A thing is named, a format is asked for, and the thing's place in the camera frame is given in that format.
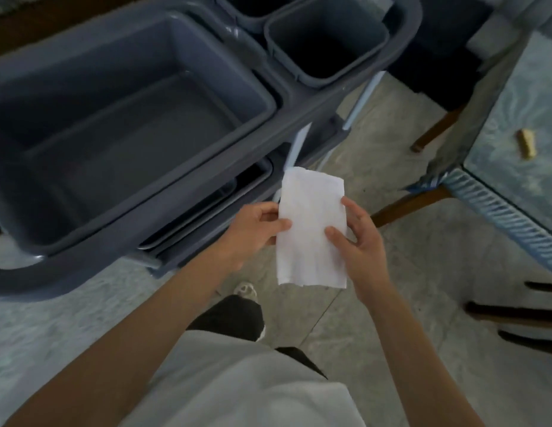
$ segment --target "folded napkin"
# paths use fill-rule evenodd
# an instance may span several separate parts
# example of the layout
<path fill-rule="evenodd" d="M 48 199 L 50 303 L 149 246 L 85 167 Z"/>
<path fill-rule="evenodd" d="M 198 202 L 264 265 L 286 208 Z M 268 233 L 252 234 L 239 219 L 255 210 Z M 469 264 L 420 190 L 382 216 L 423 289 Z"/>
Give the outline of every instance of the folded napkin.
<path fill-rule="evenodd" d="M 343 195 L 341 178 L 300 167 L 286 170 L 278 214 L 293 224 L 276 240 L 279 285 L 347 286 L 343 259 L 324 234 L 327 226 L 347 233 Z"/>

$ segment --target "white sneaker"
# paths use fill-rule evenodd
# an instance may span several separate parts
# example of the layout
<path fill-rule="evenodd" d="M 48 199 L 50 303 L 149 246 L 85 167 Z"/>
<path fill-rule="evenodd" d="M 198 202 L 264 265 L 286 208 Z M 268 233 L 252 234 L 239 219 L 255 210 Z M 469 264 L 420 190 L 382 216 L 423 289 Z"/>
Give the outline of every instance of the white sneaker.
<path fill-rule="evenodd" d="M 251 301 L 254 301 L 257 304 L 260 304 L 258 302 L 258 294 L 256 293 L 256 289 L 254 288 L 254 285 L 249 282 L 243 282 L 239 284 L 236 289 L 233 291 L 233 294 L 238 295 L 241 298 L 249 299 Z M 264 324 L 264 328 L 262 329 L 262 332 L 260 333 L 260 337 L 256 340 L 259 342 L 266 336 L 266 324 Z"/>

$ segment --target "yellow food scrap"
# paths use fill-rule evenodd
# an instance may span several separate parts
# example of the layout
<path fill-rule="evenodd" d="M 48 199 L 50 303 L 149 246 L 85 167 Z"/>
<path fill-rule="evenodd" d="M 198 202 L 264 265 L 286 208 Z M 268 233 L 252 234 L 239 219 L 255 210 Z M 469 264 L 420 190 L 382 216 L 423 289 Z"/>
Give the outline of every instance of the yellow food scrap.
<path fill-rule="evenodd" d="M 537 155 L 535 148 L 535 132 L 528 128 L 518 130 L 518 143 L 522 152 L 522 157 L 526 160 L 531 160 Z"/>

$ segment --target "white shirt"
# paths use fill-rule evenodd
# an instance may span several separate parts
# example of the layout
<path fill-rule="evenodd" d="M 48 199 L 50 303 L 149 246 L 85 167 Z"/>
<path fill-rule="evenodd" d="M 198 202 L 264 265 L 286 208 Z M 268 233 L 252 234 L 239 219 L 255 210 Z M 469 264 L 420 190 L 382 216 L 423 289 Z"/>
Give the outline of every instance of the white shirt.
<path fill-rule="evenodd" d="M 345 385 L 262 344 L 187 331 L 121 427 L 360 426 Z"/>

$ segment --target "pant leg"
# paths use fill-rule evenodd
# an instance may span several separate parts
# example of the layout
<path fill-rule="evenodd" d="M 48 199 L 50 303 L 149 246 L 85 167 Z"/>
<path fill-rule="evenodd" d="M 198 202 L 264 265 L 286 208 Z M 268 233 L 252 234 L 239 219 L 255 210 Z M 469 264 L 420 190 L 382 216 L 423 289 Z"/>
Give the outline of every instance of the pant leg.
<path fill-rule="evenodd" d="M 187 330 L 210 331 L 255 342 L 264 329 L 260 304 L 230 295 L 197 317 Z"/>
<path fill-rule="evenodd" d="M 302 350 L 294 347 L 277 348 L 276 350 L 280 353 L 283 353 L 284 355 L 289 356 L 290 358 L 295 359 L 298 363 L 303 364 L 304 366 L 308 367 L 316 373 L 319 373 L 327 379 L 327 376 L 323 374 L 318 366 L 316 366 Z"/>

